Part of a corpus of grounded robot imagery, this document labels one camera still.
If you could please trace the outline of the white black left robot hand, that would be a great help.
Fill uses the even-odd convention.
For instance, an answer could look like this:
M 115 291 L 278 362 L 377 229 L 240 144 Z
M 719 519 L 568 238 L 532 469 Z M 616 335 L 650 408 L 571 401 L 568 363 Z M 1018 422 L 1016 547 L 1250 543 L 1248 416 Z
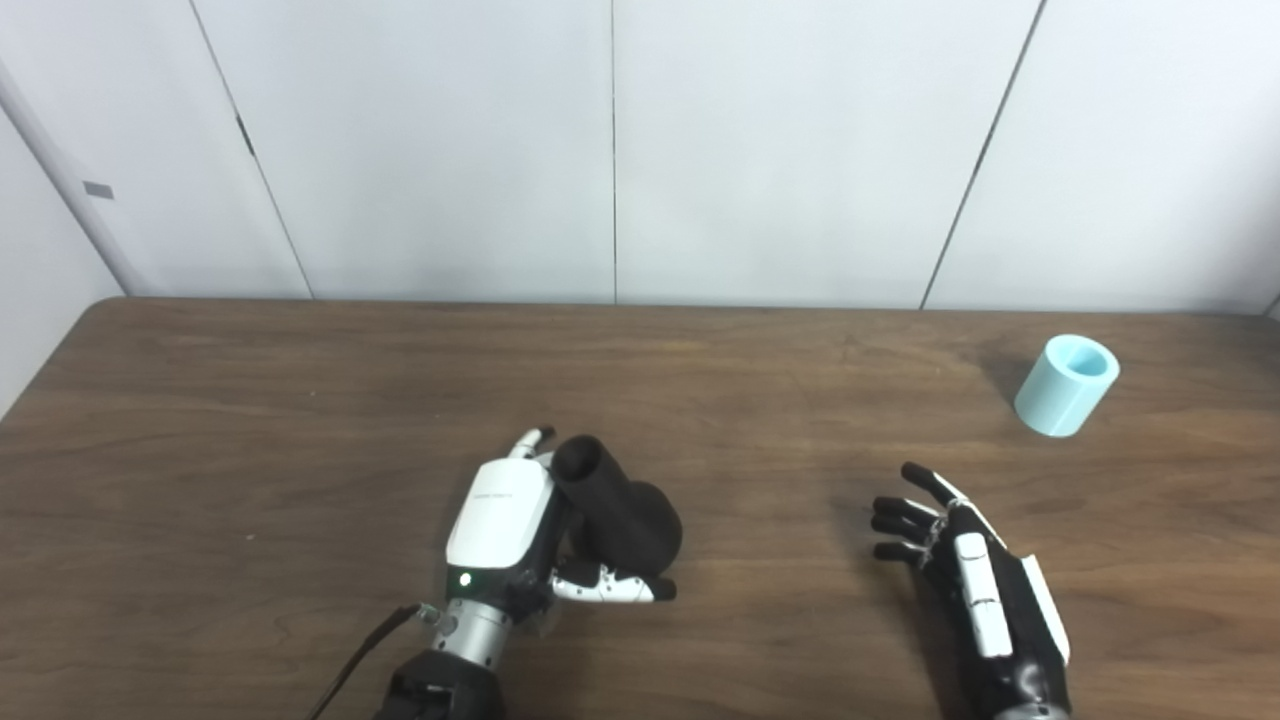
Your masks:
M 484 462 L 445 544 L 438 644 L 495 638 L 556 603 L 664 603 L 684 524 L 657 486 L 630 478 L 595 436 L 550 451 L 549 427 Z

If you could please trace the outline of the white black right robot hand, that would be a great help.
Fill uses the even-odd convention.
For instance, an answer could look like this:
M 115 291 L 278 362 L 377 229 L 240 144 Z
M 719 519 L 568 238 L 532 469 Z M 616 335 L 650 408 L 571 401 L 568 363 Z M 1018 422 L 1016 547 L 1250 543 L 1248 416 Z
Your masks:
M 1070 719 L 1070 641 L 1036 556 L 1010 551 L 980 509 L 918 462 L 905 482 L 934 507 L 874 498 L 879 561 L 909 566 L 934 592 L 954 633 L 960 688 L 974 719 Z

